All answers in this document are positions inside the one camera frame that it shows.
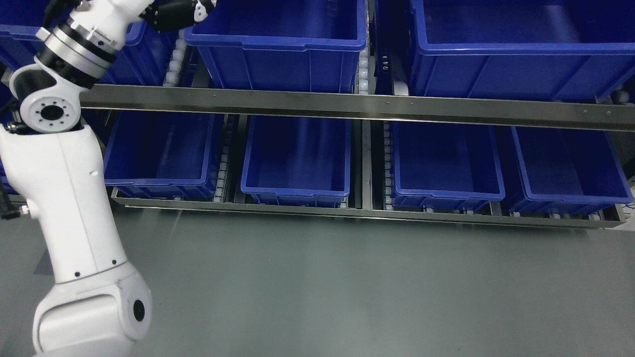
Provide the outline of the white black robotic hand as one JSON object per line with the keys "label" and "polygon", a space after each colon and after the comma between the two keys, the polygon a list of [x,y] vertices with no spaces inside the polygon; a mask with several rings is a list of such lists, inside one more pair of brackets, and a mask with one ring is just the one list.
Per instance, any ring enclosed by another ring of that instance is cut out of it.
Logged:
{"label": "white black robotic hand", "polygon": [[71,11],[68,24],[107,52],[117,52],[132,23],[146,22],[156,32],[179,31],[202,23],[215,0],[92,0],[88,9]]}

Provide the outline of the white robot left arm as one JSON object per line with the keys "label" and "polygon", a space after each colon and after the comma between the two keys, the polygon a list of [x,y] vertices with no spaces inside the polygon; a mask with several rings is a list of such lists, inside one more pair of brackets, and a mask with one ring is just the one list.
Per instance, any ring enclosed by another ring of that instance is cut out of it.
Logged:
{"label": "white robot left arm", "polygon": [[10,79],[34,133],[2,130],[1,159],[23,210],[39,222],[55,279],[34,315],[39,357],[128,357],[149,332],[150,289],[121,244],[98,140],[78,127],[79,95],[114,62],[134,22],[72,13]]}

